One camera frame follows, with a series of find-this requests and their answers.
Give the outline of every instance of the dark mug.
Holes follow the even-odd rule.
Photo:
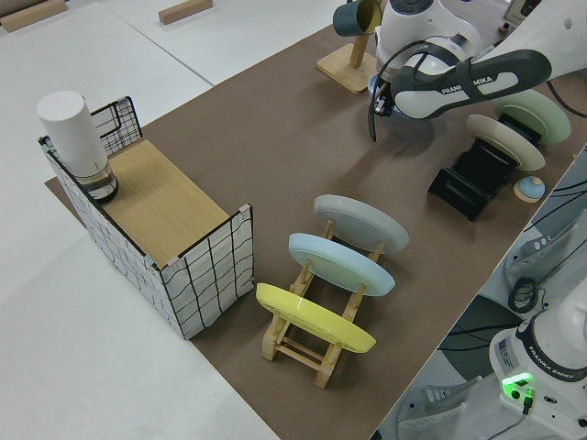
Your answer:
[[[348,0],[332,17],[334,30],[341,37],[372,34],[381,23],[382,9],[377,0]]]

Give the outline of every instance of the wire mesh panel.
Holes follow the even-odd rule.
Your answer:
[[[247,205],[161,273],[189,338],[253,287],[252,208]]]
[[[142,138],[129,97],[96,110],[92,118],[108,155]],[[67,171],[50,138],[42,137],[39,143],[92,240],[183,338],[211,325],[252,289],[250,205],[160,269]]]

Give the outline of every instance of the brown table mat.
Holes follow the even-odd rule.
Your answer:
[[[488,43],[499,37],[502,2],[444,3],[471,14]],[[368,439],[537,210],[514,196],[512,184],[521,173],[475,223],[428,194],[438,170],[472,145],[467,115],[494,117],[491,104],[425,121],[378,118],[378,142],[372,144],[368,96],[347,92],[315,67],[346,42],[328,27],[144,128],[145,137],[226,211],[253,205],[257,281],[283,288],[294,281],[300,268],[288,253],[288,236],[320,234],[313,215],[320,194],[371,204],[410,234],[406,249],[380,259],[395,289],[365,298],[355,320],[377,344],[363,355],[343,352],[325,390],[314,386],[310,368],[281,354],[272,363],[261,358],[271,315],[254,292],[193,339],[283,439]],[[580,74],[556,84],[581,107],[572,102],[587,91]],[[536,175],[548,188],[587,138],[582,121],[570,119],[571,138],[542,149],[547,167]],[[335,311],[348,299],[321,280],[307,297]]]

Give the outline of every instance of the small blue bowl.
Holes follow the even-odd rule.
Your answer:
[[[546,186],[544,182],[535,176],[526,176],[517,181],[514,185],[514,193],[524,202],[531,204],[542,198]]]

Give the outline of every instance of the franka emika robot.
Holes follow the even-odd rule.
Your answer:
[[[399,111],[431,118],[587,67],[587,0],[542,0],[490,48],[483,47],[470,23],[438,0],[390,0],[376,38],[380,73],[371,90],[371,115]],[[545,428],[541,438],[552,433],[587,439],[586,314],[587,280],[545,312],[494,337],[490,360],[495,374],[484,381],[491,392],[475,393],[485,418],[505,412],[516,420],[519,414],[535,430]],[[498,411],[487,414],[488,408]],[[489,438],[516,438],[512,433]],[[473,429],[458,438],[486,437]]]

